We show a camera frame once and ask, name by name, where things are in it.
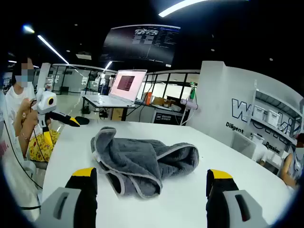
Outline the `person's left hand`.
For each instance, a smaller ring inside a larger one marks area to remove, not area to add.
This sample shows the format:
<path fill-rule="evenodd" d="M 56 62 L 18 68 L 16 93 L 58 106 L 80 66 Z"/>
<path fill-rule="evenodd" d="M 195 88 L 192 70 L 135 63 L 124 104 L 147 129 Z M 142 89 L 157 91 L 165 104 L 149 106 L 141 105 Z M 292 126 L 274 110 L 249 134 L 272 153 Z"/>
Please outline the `person's left hand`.
<path fill-rule="evenodd" d="M 38 112 L 32 108 L 35 105 L 37 100 L 25 98 L 19 107 L 16 118 L 19 118 L 21 123 L 24 123 L 26 120 L 29 121 L 38 121 Z"/>

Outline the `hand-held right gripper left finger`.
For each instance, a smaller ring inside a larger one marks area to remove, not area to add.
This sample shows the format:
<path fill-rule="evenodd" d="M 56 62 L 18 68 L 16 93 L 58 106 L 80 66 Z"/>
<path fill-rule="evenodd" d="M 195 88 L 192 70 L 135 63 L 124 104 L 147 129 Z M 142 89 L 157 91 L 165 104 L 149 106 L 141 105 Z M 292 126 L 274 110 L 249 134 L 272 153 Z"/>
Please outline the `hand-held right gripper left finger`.
<path fill-rule="evenodd" d="M 95 228 L 96 168 L 77 170 L 42 203 L 37 228 Z"/>

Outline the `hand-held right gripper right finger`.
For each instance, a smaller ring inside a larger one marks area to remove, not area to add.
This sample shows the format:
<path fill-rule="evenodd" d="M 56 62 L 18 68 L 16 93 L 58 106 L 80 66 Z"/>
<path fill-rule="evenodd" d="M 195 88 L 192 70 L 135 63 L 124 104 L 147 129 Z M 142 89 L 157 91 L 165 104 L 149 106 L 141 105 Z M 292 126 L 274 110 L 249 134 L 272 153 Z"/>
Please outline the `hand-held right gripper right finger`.
<path fill-rule="evenodd" d="M 232 176 L 209 169 L 206 182 L 208 228 L 267 228 L 262 207 Z"/>

